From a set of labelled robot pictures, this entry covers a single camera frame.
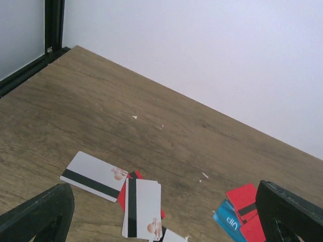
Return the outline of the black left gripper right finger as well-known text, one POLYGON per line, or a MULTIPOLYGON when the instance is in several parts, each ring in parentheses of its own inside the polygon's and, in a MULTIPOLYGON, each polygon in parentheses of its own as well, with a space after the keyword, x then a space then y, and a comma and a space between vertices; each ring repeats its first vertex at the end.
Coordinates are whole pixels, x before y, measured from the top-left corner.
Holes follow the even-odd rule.
POLYGON ((256 207, 266 241, 322 241, 322 208, 261 180, 256 207))

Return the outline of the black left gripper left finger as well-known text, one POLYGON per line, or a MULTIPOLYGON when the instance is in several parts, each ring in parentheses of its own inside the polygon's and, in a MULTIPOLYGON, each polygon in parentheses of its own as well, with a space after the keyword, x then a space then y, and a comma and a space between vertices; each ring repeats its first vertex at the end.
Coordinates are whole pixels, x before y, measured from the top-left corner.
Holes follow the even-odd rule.
POLYGON ((75 203, 69 184, 57 184, 1 215, 1 241, 65 241, 75 203))

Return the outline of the white card black stripe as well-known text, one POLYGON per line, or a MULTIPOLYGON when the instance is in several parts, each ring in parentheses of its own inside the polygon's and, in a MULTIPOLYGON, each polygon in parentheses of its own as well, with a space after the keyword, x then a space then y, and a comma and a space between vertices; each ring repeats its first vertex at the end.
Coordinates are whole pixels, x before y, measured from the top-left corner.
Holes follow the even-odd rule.
POLYGON ((60 179, 116 202, 127 176, 127 171, 79 151, 63 171, 60 179))

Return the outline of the blue VIP card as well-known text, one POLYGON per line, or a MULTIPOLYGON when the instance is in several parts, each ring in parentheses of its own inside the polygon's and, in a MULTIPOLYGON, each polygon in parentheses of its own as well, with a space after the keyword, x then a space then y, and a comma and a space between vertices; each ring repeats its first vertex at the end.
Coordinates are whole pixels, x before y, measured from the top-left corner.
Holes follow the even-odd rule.
POLYGON ((235 213, 232 203, 224 199, 213 215, 213 219, 235 242, 247 242, 240 231, 241 222, 235 213))

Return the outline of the white card vertical stripe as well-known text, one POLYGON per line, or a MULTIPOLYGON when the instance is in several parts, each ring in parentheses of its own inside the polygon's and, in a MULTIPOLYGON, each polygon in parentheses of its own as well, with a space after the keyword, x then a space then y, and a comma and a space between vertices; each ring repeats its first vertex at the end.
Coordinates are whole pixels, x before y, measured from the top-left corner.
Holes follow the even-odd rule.
POLYGON ((159 241, 163 236, 161 185, 155 180, 126 179, 122 236, 159 241))

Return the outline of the red card under white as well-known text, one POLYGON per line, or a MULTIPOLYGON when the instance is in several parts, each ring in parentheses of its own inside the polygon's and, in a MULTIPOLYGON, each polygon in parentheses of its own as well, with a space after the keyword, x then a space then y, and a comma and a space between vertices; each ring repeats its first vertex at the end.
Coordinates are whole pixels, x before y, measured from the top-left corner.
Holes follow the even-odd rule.
MULTIPOLYGON (((127 178, 143 179, 141 173, 138 170, 135 170, 129 173, 127 175, 127 178)), ((117 201, 124 212, 125 212, 125 205, 126 205, 125 195, 126 195, 126 183, 123 184, 122 189, 117 198, 117 201)))

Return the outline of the black frame post left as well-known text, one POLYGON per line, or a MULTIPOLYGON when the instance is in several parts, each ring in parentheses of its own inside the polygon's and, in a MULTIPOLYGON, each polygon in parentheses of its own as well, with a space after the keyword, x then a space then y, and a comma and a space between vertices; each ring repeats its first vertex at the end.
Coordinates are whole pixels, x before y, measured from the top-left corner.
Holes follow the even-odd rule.
POLYGON ((44 54, 1 80, 1 97, 13 91, 70 50, 68 47, 63 47, 64 13, 64 0, 46 0, 44 2, 44 54))

